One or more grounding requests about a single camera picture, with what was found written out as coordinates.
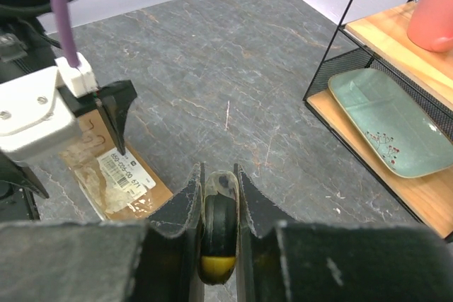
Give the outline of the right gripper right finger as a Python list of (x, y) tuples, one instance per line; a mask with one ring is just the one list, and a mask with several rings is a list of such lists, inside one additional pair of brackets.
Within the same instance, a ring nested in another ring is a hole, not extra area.
[(452, 255), (428, 227), (296, 221), (234, 174), (239, 301), (452, 300)]

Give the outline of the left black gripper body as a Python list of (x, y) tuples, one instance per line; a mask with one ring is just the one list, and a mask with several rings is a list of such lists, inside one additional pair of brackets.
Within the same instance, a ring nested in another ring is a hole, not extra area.
[(74, 116), (80, 117), (103, 107), (103, 99), (110, 95), (111, 89), (111, 86), (103, 86), (99, 90), (83, 95), (80, 98), (77, 98), (67, 86), (59, 87), (58, 92)]

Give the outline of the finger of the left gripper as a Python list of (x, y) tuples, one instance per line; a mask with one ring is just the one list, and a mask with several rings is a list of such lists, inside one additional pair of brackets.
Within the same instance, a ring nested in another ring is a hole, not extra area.
[(29, 167), (21, 167), (1, 153), (1, 181), (27, 189), (37, 196), (48, 199), (49, 194)]
[(124, 156), (125, 125), (129, 108), (137, 98), (131, 80), (116, 81), (102, 87), (97, 92), (97, 108), (117, 151)]

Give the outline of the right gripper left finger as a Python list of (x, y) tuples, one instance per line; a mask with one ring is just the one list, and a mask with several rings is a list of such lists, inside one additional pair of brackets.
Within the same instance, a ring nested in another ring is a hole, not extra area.
[(205, 167), (148, 219), (1, 225), (2, 301), (202, 301)]

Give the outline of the yellow utility knife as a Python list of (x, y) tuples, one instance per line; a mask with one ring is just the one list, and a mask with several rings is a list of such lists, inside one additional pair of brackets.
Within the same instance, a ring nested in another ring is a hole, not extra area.
[(239, 181), (214, 171), (202, 188), (202, 234), (198, 272), (207, 285), (225, 284), (234, 271), (239, 234)]

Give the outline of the brown cardboard express box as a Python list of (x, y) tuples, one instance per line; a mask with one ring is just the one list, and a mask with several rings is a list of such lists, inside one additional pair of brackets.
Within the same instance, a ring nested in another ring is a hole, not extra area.
[(102, 220), (145, 219), (173, 193), (128, 144), (120, 154), (98, 111), (79, 118), (81, 138), (60, 157)]

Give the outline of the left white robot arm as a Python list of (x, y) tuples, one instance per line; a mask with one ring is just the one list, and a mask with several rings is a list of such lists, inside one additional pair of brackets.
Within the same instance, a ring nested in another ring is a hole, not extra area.
[(1, 0), (1, 181), (48, 198), (29, 165), (81, 135), (78, 119), (97, 111), (125, 152), (129, 80), (99, 86), (77, 50), (69, 4), (75, 0)]

